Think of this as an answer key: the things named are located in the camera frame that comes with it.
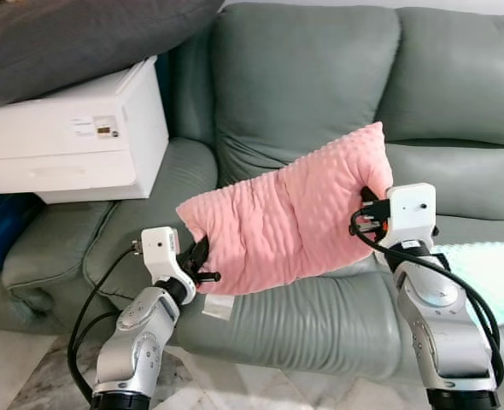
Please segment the dark grey cushion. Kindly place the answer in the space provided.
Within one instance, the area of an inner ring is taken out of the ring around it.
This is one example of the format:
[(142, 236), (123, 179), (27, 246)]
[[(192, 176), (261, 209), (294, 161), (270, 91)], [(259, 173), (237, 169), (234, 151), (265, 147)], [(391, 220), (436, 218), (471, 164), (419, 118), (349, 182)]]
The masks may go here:
[(177, 47), (225, 0), (0, 0), (0, 106)]

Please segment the grey-green leather sofa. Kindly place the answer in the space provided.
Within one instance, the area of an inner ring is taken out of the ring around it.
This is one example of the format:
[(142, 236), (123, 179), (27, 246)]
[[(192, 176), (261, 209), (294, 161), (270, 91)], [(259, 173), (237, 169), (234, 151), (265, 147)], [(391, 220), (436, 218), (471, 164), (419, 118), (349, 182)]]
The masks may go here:
[[(93, 282), (190, 196), (382, 122), (394, 183), (437, 188), (446, 243), (504, 242), (504, 15), (376, 5), (226, 5), (167, 55), (170, 144), (148, 199), (52, 204), (9, 251), (0, 329), (69, 333)], [(419, 380), (391, 273), (373, 260), (183, 309), (170, 345), (221, 360)]]

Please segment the mint dotted plush pillow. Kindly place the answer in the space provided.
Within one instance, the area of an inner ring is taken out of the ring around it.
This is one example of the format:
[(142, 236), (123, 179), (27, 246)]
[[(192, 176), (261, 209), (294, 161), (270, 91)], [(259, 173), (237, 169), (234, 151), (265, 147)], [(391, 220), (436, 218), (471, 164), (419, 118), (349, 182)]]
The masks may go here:
[(504, 242), (439, 243), (448, 268), (486, 301), (499, 325), (504, 325)]

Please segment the pink dotted plush pillow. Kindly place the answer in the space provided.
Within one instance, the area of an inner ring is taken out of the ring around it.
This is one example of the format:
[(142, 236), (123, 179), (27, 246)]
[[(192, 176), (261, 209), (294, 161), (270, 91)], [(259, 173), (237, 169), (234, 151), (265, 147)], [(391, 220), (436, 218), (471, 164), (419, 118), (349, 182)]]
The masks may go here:
[(202, 311), (228, 320), (237, 296), (322, 276), (372, 253), (350, 234), (350, 216), (369, 188), (377, 199), (393, 185), (384, 126), (373, 122), (287, 167), (193, 196), (175, 208), (194, 241), (208, 241), (198, 285)]

